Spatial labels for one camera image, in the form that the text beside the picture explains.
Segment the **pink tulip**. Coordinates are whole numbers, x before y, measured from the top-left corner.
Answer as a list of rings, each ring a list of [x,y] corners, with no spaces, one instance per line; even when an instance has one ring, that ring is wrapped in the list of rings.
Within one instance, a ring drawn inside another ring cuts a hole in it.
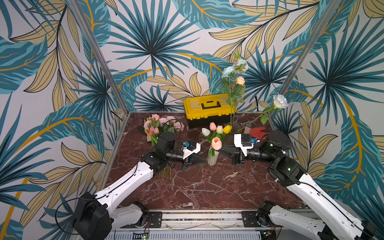
[[[220,138],[218,137],[214,137],[212,140],[211,140],[211,146],[208,150],[208,153],[210,151],[210,149],[214,149],[216,151],[219,152],[219,150],[222,148],[222,141],[220,140]]]
[[[151,143],[152,146],[155,146],[158,143],[158,136],[160,133],[159,128],[151,127],[149,128],[148,131],[146,131],[146,133],[147,133],[147,142]]]

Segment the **white rose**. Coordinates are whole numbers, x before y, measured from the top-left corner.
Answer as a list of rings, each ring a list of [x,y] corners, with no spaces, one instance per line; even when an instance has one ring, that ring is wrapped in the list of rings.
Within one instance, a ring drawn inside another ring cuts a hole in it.
[[[235,132],[235,134],[240,134],[244,131],[245,128],[250,127],[253,123],[255,123],[257,120],[261,120],[261,123],[265,125],[269,120],[269,115],[275,111],[286,109],[289,106],[288,100],[284,95],[276,94],[273,97],[273,104],[268,106],[263,110],[263,112],[256,117],[254,120],[250,121],[247,125],[244,127],[241,127],[239,130]]]

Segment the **large pink rose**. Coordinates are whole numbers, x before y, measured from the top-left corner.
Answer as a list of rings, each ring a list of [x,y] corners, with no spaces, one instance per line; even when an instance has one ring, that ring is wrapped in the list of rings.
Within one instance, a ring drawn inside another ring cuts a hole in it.
[[[152,114],[151,115],[151,120],[150,120],[150,125],[149,125],[149,128],[150,129],[155,129],[155,128],[158,128],[160,127],[161,123],[160,123],[160,116],[158,114]]]

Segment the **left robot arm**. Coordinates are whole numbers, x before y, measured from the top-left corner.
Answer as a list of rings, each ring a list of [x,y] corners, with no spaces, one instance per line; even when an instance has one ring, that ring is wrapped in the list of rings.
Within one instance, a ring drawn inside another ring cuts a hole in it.
[[[139,202],[118,210],[120,203],[138,187],[160,173],[168,162],[182,163],[182,169],[205,161],[199,156],[201,144],[189,141],[175,149],[176,135],[165,132],[128,173],[94,194],[86,192],[76,205],[72,226],[84,240],[104,240],[111,231],[124,226],[145,227],[149,211]]]

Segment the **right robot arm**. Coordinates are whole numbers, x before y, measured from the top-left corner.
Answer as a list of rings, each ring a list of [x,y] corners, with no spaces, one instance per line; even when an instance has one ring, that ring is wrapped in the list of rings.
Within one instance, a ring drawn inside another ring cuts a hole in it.
[[[312,240],[371,240],[376,227],[361,221],[333,200],[310,174],[287,155],[293,147],[290,138],[281,131],[271,131],[264,139],[249,134],[229,135],[222,153],[234,166],[247,161],[268,163],[268,174],[282,187],[299,197],[317,216],[304,217],[266,201],[255,216],[246,220],[263,227],[286,227]]]

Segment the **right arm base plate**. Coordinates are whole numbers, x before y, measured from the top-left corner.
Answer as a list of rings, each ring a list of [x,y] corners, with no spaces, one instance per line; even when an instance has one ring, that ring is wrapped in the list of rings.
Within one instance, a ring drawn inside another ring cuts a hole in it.
[[[269,227],[271,221],[268,215],[260,211],[242,211],[242,220],[245,228]]]

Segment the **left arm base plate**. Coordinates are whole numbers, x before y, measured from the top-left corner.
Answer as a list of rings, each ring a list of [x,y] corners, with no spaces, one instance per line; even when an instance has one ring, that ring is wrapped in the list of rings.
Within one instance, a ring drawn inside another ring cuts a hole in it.
[[[144,214],[142,227],[146,229],[160,229],[163,221],[162,212],[148,212]]]

